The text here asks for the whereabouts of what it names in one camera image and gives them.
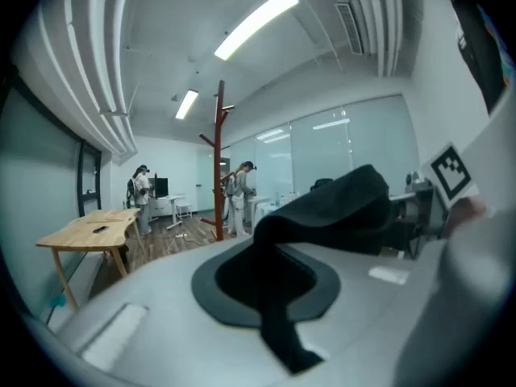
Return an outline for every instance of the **glass wall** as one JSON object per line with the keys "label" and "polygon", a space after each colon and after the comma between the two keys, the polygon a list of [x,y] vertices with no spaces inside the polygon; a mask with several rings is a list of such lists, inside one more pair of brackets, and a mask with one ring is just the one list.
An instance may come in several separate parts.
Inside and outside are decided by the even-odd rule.
{"label": "glass wall", "polygon": [[[0,244],[22,299],[43,320],[62,287],[52,251],[35,243],[79,215],[77,145],[18,90],[10,90],[0,125]],[[59,257],[69,277],[82,255],[60,252]]]}
{"label": "glass wall", "polygon": [[318,179],[336,179],[351,170],[342,110],[326,110],[291,123],[295,192],[306,194]]}
{"label": "glass wall", "polygon": [[197,210],[212,210],[215,207],[212,151],[201,150],[197,152],[196,174]]}
{"label": "glass wall", "polygon": [[[231,145],[230,168],[234,172],[242,162],[250,160],[256,165],[254,138],[242,139]],[[256,171],[251,171],[247,177],[249,188],[256,188]]]}
{"label": "glass wall", "polygon": [[231,145],[231,170],[252,160],[248,184],[260,196],[306,194],[318,179],[336,179],[372,164],[393,195],[418,169],[412,120],[401,95],[311,114]]}
{"label": "glass wall", "polygon": [[406,174],[418,169],[418,147],[402,96],[378,98],[344,107],[353,167],[372,164],[393,195],[405,191]]}
{"label": "glass wall", "polygon": [[281,197],[293,192],[289,124],[257,135],[255,154],[256,194],[275,200],[276,194]]}

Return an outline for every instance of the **person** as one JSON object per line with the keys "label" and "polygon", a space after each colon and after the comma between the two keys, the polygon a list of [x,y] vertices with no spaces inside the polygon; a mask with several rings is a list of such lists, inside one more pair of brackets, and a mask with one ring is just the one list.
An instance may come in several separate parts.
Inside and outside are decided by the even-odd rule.
{"label": "person", "polygon": [[482,92],[488,113],[516,73],[513,23],[506,21],[510,1],[451,0],[459,24],[460,54]]}
{"label": "person", "polygon": [[150,234],[152,232],[148,224],[148,191],[150,185],[147,174],[149,172],[147,166],[142,164],[136,169],[135,174],[132,176],[135,182],[135,205],[136,208],[139,208],[138,226],[141,235]]}
{"label": "person", "polygon": [[247,176],[254,168],[254,164],[248,160],[243,162],[236,170],[232,191],[229,192],[229,219],[227,220],[227,232],[236,236],[249,235],[243,228],[243,212],[245,210],[245,196],[254,195],[255,191],[248,187]]}

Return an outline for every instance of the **glass partition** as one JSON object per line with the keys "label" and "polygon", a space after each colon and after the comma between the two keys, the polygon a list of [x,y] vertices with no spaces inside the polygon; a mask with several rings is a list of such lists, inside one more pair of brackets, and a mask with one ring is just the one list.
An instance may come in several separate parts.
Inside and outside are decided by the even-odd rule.
{"label": "glass partition", "polygon": [[412,120],[401,95],[353,103],[344,107],[350,122],[354,168],[372,164],[389,184],[391,194],[403,194],[406,174],[418,169],[418,146]]}
{"label": "glass partition", "polygon": [[293,192],[289,124],[257,135],[255,152],[256,193],[275,200],[276,194],[281,197]]}
{"label": "glass partition", "polygon": [[291,122],[295,192],[306,194],[322,178],[336,179],[351,169],[342,108]]}
{"label": "glass partition", "polygon": [[[230,168],[234,172],[242,162],[250,160],[256,165],[255,143],[253,138],[242,139],[231,145]],[[247,183],[249,188],[256,188],[256,171],[248,174]]]}

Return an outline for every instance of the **white desk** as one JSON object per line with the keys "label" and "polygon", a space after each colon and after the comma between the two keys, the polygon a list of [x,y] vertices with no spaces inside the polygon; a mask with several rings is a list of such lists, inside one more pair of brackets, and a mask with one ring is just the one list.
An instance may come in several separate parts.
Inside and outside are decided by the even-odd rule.
{"label": "white desk", "polygon": [[158,201],[170,201],[170,203],[172,204],[172,220],[173,220],[173,223],[172,223],[172,225],[169,225],[167,227],[167,229],[174,228],[176,225],[179,225],[180,223],[183,222],[183,221],[177,221],[177,212],[176,212],[176,203],[175,203],[175,201],[177,199],[181,199],[181,198],[184,198],[184,197],[185,197],[185,195],[168,195],[166,197],[157,198]]}
{"label": "white desk", "polygon": [[274,202],[262,202],[256,205],[256,214],[252,223],[252,231],[255,231],[256,225],[258,222],[266,215],[269,215],[271,212],[279,209]]}
{"label": "white desk", "polygon": [[247,222],[251,220],[251,225],[255,224],[255,212],[256,212],[256,205],[258,205],[261,202],[268,202],[270,201],[269,197],[264,197],[260,195],[256,195],[255,197],[248,198],[248,203],[246,205],[246,211],[245,211],[245,219]]}

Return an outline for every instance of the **black bag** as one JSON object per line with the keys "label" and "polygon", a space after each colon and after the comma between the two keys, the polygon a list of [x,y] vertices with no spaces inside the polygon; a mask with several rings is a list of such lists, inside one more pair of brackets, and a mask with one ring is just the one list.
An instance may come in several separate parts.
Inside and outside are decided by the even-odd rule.
{"label": "black bag", "polygon": [[126,199],[127,199],[127,209],[131,208],[131,197],[135,196],[135,183],[130,179],[127,182],[127,192],[126,192]]}

